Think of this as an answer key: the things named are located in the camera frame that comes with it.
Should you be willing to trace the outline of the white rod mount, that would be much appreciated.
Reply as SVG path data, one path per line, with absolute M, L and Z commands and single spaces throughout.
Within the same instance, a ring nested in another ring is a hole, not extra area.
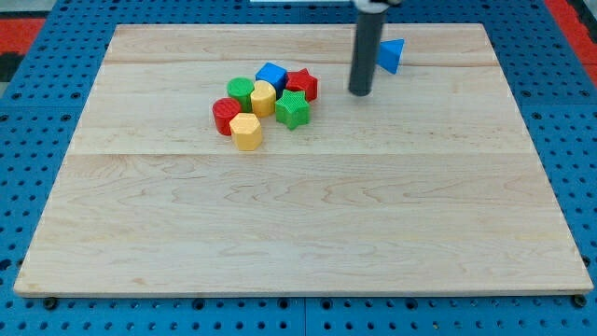
M 360 12 L 384 12 L 390 7 L 398 6 L 402 0 L 352 0 Z

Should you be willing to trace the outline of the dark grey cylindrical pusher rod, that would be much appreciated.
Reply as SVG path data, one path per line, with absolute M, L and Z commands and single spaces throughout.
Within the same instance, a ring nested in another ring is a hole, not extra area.
M 379 13 L 358 12 L 348 85 L 354 96 L 371 93 L 386 12 L 386 9 Z

